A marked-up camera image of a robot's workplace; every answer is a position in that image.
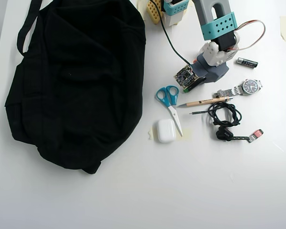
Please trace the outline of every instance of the black cable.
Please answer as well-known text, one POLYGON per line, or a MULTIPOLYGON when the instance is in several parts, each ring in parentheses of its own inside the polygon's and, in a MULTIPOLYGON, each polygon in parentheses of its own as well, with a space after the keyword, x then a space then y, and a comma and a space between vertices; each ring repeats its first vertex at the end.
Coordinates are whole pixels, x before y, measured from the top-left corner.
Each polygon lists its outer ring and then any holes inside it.
POLYGON ((234 104, 227 104, 223 102, 218 102, 215 104, 212 104, 207 111, 199 111, 199 112, 193 112, 191 114, 197 115, 197 114, 204 114, 208 113, 213 119, 214 119, 214 125, 220 125, 223 127, 232 127, 232 126, 237 126, 240 125, 240 121, 242 120, 243 116, 242 114, 236 109, 234 104), (229 121, 221 121, 218 116, 217 116, 217 111, 219 109, 226 108, 231 111, 232 117, 233 117, 233 122, 229 121))
POLYGON ((174 48, 174 46, 173 46, 173 44, 172 44, 172 42, 171 42, 171 40, 170 40, 170 38, 169 38, 169 36, 168 36, 168 34, 167 34, 167 32, 166 32, 166 29, 165 29, 165 27, 164 27, 164 24, 163 24, 163 21, 162 21, 162 18, 161 18, 161 13, 160 13, 160 10, 159 10, 157 4, 156 4, 153 0, 149 0, 149 1, 150 1, 152 4, 154 4, 155 7, 156 7, 156 10, 157 10, 157 12, 158 12, 158 14, 159 14, 159 17, 160 17, 160 22, 161 22, 161 25, 162 25, 162 29, 163 29, 163 31, 164 31, 166 37, 167 37, 167 40, 168 40, 169 44, 171 45, 173 51, 174 51, 174 52, 177 54, 177 56, 179 56, 184 62, 186 62, 188 65, 191 65, 191 64, 190 64, 182 55, 180 55, 180 54, 177 52, 177 50, 174 48))

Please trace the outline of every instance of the bag strap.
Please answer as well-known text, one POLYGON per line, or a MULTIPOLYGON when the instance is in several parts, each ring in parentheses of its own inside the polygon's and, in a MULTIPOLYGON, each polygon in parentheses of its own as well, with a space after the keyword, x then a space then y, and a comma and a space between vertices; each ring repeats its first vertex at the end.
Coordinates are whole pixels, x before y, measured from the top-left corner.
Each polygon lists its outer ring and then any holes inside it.
POLYGON ((25 38, 27 37, 29 31, 32 28, 33 23, 35 22, 37 15, 41 7, 42 0, 31 0, 31 5, 29 8, 28 16, 23 24, 23 27, 20 29, 17 38, 17 48, 18 51, 24 56, 23 46, 25 38))

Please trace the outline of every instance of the teal plastic part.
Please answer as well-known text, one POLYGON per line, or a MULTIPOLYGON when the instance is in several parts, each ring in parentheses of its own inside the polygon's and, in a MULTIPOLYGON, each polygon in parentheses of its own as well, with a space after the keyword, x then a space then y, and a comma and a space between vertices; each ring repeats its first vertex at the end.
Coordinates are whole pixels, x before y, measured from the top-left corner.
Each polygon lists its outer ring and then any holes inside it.
POLYGON ((237 29, 237 23, 234 12, 201 26, 205 41, 213 40, 235 29, 237 29))
POLYGON ((164 2, 163 7, 168 16, 173 16, 181 11, 186 10, 188 4, 189 4, 189 0, 183 0, 174 5, 171 3, 164 2))
POLYGON ((167 86, 166 88, 160 88, 157 93, 156 93, 156 97, 159 99, 160 102, 162 102, 166 107, 169 107, 171 105, 177 105, 177 99, 178 99, 178 95, 179 95, 179 89, 176 86, 167 86), (171 93, 171 88, 175 89, 175 93, 172 94, 171 93), (163 93, 165 95, 164 98, 159 97, 159 93, 163 93))

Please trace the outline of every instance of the scissors blade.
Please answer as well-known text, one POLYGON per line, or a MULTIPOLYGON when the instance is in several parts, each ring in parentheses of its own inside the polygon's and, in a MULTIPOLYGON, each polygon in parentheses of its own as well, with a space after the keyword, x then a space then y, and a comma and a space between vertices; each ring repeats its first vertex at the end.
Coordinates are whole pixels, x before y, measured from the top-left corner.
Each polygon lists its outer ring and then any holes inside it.
POLYGON ((182 133, 182 128, 181 128, 181 124, 180 124, 180 121, 179 121, 179 117, 178 117, 178 114, 177 114, 177 111, 175 108, 173 108, 172 106, 169 106, 168 109, 170 110, 173 118, 174 118, 174 121, 175 121, 175 124, 176 124, 176 127, 181 135, 181 137, 183 136, 183 133, 182 133))

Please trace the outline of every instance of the silver watch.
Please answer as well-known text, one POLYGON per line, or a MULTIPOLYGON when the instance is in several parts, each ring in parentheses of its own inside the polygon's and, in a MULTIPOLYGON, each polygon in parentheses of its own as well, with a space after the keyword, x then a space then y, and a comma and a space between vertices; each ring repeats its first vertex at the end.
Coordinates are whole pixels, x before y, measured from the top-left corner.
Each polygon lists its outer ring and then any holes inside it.
POLYGON ((219 90, 214 94, 215 98, 232 97, 236 95, 256 94, 262 89, 263 85, 259 80, 245 80, 239 86, 228 90, 219 90))

